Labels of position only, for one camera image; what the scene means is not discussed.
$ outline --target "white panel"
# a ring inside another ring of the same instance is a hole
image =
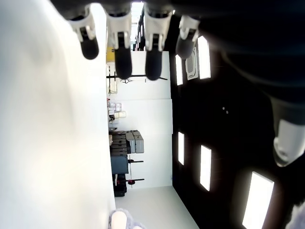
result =
[[[212,151],[205,146],[201,146],[200,184],[208,191],[210,191],[211,159]]]
[[[182,78],[182,61],[179,55],[176,55],[176,76],[177,76],[177,85],[183,84]]]
[[[145,75],[145,58],[146,52],[132,52],[132,74]],[[161,77],[168,79],[150,81],[145,77],[131,77],[133,82],[123,83],[118,80],[118,93],[111,94],[112,100],[144,100],[144,99],[170,99],[171,98],[171,81],[169,54],[163,52]]]
[[[171,99],[129,100],[122,103],[126,118],[120,118],[118,130],[139,130],[141,135],[171,135],[173,111]]]
[[[184,134],[178,132],[178,161],[184,165]]]
[[[100,55],[88,61],[50,1],[3,4],[0,228],[107,229],[105,12],[92,5]]]
[[[253,172],[243,225],[247,229],[261,229],[269,207],[274,182]]]
[[[199,74],[200,79],[211,77],[210,53],[208,41],[201,36],[198,38]]]
[[[173,187],[128,190],[115,202],[148,229],[199,229]]]
[[[142,163],[132,163],[132,178],[144,178],[136,181],[131,188],[162,187],[172,185],[172,135],[142,135],[144,139],[144,153],[130,154],[130,158]]]

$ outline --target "gray storage box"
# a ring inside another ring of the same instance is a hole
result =
[[[127,148],[126,144],[112,144],[110,146],[111,149],[117,149],[117,148]]]
[[[144,140],[142,136],[134,136],[135,139],[135,152],[137,154],[144,153]]]
[[[140,132],[139,131],[133,131],[132,132],[133,136],[141,136]]]
[[[126,144],[126,139],[114,139],[112,144]]]
[[[126,152],[126,153],[128,153],[127,148],[110,149],[110,154],[111,153],[117,153],[117,152]]]
[[[129,141],[130,143],[130,150],[131,153],[134,154],[135,153],[135,140],[134,140],[134,136],[132,133],[127,133],[126,134],[126,140]]]
[[[125,134],[121,134],[121,135],[112,135],[112,139],[126,139]]]
[[[121,156],[121,155],[127,155],[127,150],[117,151],[117,152],[110,152],[111,156]]]
[[[127,155],[110,156],[112,174],[128,173]]]

